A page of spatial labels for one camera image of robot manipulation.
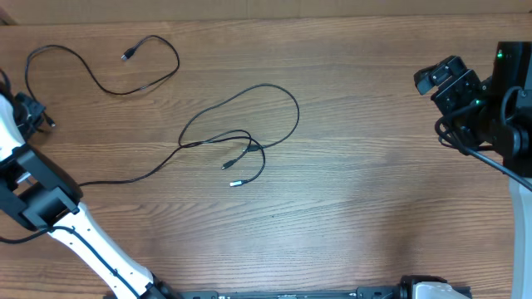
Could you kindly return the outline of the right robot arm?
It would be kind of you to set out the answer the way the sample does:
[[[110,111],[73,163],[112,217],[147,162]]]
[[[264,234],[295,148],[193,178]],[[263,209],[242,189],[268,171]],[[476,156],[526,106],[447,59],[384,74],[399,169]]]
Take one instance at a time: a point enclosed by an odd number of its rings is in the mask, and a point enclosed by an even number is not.
[[[509,178],[514,211],[511,297],[531,296],[531,44],[499,42],[490,77],[458,56],[417,71],[415,87],[441,113],[439,142]]]

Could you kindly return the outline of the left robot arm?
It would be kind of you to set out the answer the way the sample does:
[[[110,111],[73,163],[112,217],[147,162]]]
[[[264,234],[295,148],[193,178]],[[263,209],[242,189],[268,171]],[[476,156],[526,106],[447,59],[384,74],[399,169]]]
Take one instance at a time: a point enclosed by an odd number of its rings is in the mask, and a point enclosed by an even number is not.
[[[28,139],[44,121],[44,106],[13,95],[1,79],[1,210],[32,238],[44,234],[70,248],[117,298],[177,298],[179,293],[129,257],[81,202],[79,184]]]

